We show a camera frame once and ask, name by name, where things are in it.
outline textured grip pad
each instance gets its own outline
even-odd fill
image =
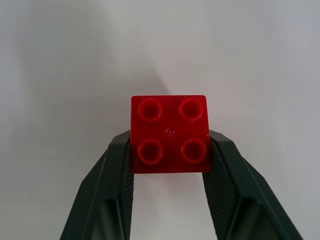
[[[211,144],[211,151],[213,170],[202,174],[203,183],[215,234],[218,240],[224,240],[233,219],[238,196],[214,143]]]

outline white background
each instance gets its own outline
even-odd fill
[[[319,80],[319,0],[0,0],[0,239],[59,239],[131,96],[155,94],[206,95],[317,239]],[[201,175],[137,175],[131,239],[215,239]]]

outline plastic block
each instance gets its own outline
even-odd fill
[[[130,143],[134,174],[210,172],[206,97],[133,96]]]

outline lego stud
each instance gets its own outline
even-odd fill
[[[161,104],[154,98],[146,98],[138,106],[138,115],[140,119],[146,122],[155,123],[159,120],[161,114]]]
[[[155,165],[164,155],[164,148],[155,139],[146,139],[138,147],[138,157],[144,164]]]
[[[179,112],[189,122],[197,121],[204,113],[202,103],[195,98],[186,98],[180,103]]]
[[[183,143],[181,153],[187,163],[199,164],[205,159],[207,148],[200,139],[189,138]]]

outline red lego brick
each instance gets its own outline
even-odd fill
[[[210,172],[206,97],[133,96],[130,143],[134,174]]]

